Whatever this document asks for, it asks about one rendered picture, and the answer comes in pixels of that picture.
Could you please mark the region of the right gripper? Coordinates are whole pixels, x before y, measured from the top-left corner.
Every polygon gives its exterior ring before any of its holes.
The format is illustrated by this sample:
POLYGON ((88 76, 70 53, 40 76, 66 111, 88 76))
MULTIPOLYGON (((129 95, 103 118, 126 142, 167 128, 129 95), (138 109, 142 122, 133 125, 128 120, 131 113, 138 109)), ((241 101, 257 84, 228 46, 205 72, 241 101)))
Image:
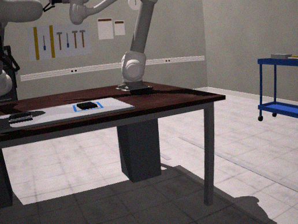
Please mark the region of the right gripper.
POLYGON ((7 49, 5 51, 3 51, 2 49, 2 39, 0 36, 0 61, 2 61, 5 65, 7 65, 12 71, 13 71, 13 76, 14 76, 14 84, 15 84, 15 88, 17 88, 17 83, 16 83, 16 75, 18 74, 18 70, 20 70, 20 67, 18 66, 17 62, 14 60, 14 58, 12 57, 10 50, 7 49), (12 62, 14 63, 15 67, 12 67, 12 65, 10 65, 3 57, 3 55, 6 54, 9 56, 9 58, 12 60, 12 62))

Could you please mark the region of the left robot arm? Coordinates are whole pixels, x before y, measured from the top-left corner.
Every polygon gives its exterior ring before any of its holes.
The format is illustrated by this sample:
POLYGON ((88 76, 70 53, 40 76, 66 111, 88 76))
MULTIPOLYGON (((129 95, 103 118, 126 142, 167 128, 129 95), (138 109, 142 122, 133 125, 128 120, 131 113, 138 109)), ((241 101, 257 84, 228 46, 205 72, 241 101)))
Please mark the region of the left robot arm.
MULTIPOLYGON (((70 4, 69 16, 74 25, 80 25, 85 18, 99 13, 117 0, 104 0, 92 8, 88 8, 84 5, 84 3, 87 3, 88 1, 89 0, 62 0, 62 3, 70 4)), ((130 90, 148 87, 143 84, 142 79, 146 65, 146 55, 144 54, 144 49, 146 46, 154 5, 158 0, 140 1, 141 3, 136 20, 131 49, 125 53, 121 61, 122 76, 124 75, 126 79, 123 78, 124 85, 119 85, 119 89, 130 90)))

